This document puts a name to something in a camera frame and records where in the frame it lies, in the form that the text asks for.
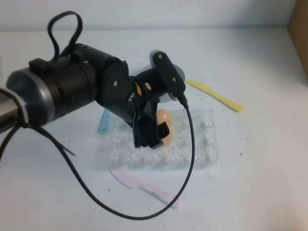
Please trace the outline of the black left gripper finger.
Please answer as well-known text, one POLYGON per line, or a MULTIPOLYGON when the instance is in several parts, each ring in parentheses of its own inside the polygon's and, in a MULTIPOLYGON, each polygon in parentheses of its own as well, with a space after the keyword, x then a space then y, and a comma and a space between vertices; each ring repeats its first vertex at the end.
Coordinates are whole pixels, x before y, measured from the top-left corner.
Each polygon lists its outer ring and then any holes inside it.
POLYGON ((141 147, 141 135, 139 119, 141 117, 141 108, 137 101, 127 101, 126 102, 127 115, 125 117, 125 122, 130 125, 133 132, 133 142, 135 148, 141 147))
POLYGON ((166 122, 158 124, 157 116, 141 118, 141 146, 156 149, 163 145, 162 139, 170 134, 170 128, 166 122))

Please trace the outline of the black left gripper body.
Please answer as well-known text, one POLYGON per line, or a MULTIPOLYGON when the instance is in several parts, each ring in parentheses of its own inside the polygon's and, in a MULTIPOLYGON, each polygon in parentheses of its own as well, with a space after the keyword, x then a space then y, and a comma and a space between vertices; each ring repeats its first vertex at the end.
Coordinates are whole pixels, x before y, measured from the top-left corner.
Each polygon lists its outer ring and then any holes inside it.
POLYGON ((129 77, 132 88, 129 92, 129 119, 150 120, 156 116, 158 104, 168 93, 167 86, 154 68, 148 68, 129 77))

